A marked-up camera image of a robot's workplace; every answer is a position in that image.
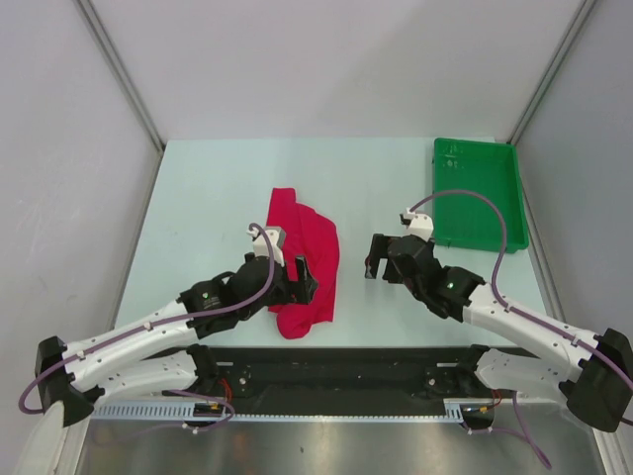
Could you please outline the aluminium corner post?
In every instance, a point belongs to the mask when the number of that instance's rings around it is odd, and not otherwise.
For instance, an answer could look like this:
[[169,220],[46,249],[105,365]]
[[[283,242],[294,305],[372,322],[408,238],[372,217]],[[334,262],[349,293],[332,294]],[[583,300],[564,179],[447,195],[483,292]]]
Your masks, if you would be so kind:
[[85,23],[100,54],[102,54],[106,65],[117,82],[125,100],[135,115],[141,129],[152,143],[155,150],[163,155],[166,144],[160,136],[158,128],[152,119],[142,97],[139,93],[133,78],[128,72],[121,55],[108,32],[94,2],[89,0],[73,0],[72,4],[76,8],[79,17]]
[[595,8],[600,4],[598,0],[583,0],[576,9],[569,25],[566,27],[560,41],[541,74],[537,85],[526,106],[514,124],[506,143],[517,145],[528,128],[540,105],[544,101],[548,90],[555,81],[559,71],[579,40],[585,26],[591,18]]

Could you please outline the right aluminium corner post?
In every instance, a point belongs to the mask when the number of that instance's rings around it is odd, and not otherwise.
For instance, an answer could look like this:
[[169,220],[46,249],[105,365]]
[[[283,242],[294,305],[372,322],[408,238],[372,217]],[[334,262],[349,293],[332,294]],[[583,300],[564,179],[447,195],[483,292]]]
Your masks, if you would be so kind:
[[537,85],[526,106],[514,124],[506,143],[517,145],[528,128],[540,105],[544,101],[548,90],[555,81],[559,71],[579,40],[585,26],[591,18],[595,8],[600,4],[598,0],[583,0],[576,9],[569,25],[566,27],[560,41],[541,74]]

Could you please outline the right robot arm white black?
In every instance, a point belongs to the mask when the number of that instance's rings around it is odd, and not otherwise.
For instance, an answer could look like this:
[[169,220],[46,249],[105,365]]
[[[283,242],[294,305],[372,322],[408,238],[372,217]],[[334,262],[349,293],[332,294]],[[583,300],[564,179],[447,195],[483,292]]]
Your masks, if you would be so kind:
[[385,260],[384,280],[404,285],[433,315],[496,333],[530,354],[503,356],[477,349],[478,359],[456,372],[464,395],[479,397],[490,387],[532,393],[566,405],[592,428],[618,429],[632,400],[632,346],[625,334],[614,329],[598,334],[532,316],[483,277],[441,265],[433,250],[430,239],[375,234],[365,276],[376,278]]

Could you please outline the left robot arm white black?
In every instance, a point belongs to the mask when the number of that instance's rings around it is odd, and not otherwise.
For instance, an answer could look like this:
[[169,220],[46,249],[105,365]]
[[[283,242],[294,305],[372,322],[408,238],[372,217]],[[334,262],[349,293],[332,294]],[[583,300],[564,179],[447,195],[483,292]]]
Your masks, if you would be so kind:
[[311,303],[318,282],[303,256],[295,264],[291,278],[284,265],[249,253],[237,271],[194,284],[132,324],[74,343],[57,336],[42,340],[35,368],[40,411],[60,403],[69,427],[115,399],[213,394],[222,374],[202,339],[265,307]]

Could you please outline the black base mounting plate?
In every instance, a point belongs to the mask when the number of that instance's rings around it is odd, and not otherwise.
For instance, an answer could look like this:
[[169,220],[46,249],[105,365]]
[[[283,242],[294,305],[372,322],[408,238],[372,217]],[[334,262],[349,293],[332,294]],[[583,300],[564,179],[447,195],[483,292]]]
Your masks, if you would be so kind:
[[408,398],[506,399],[511,390],[482,383],[474,374],[483,345],[423,348],[212,348],[216,368],[185,388],[231,399],[253,399],[271,390],[366,395],[387,390]]

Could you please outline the green plastic tray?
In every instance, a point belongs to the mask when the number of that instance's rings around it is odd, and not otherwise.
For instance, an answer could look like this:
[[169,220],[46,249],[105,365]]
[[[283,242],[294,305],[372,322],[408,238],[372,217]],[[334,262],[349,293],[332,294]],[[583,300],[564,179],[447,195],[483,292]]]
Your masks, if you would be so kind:
[[529,246],[522,184],[515,147],[507,143],[438,138],[433,144],[433,191],[461,190],[433,200],[434,235],[450,247],[497,252],[499,218],[506,226],[506,251]]

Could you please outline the left aluminium corner post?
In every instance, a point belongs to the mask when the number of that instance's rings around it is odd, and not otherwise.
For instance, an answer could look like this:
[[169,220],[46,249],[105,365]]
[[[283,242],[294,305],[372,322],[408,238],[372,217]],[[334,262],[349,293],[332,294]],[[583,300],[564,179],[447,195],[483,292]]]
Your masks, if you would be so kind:
[[72,4],[76,8],[79,17],[85,23],[100,54],[102,54],[106,65],[117,82],[125,100],[135,115],[141,129],[152,143],[155,150],[163,155],[166,144],[160,136],[158,128],[152,119],[142,97],[139,93],[133,78],[128,72],[121,55],[108,32],[94,2],[89,0],[73,0]]

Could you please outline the red t-shirt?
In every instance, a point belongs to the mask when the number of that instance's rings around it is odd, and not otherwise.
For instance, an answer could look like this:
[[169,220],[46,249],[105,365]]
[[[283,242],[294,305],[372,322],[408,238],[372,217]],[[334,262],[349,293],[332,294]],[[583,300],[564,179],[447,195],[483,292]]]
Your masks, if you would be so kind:
[[334,320],[340,248],[336,225],[313,208],[297,201],[293,188],[272,190],[266,225],[286,233],[282,246],[288,274],[298,278],[295,258],[303,256],[318,287],[308,305],[277,305],[269,308],[276,315],[279,333],[286,339],[306,336],[316,324]]

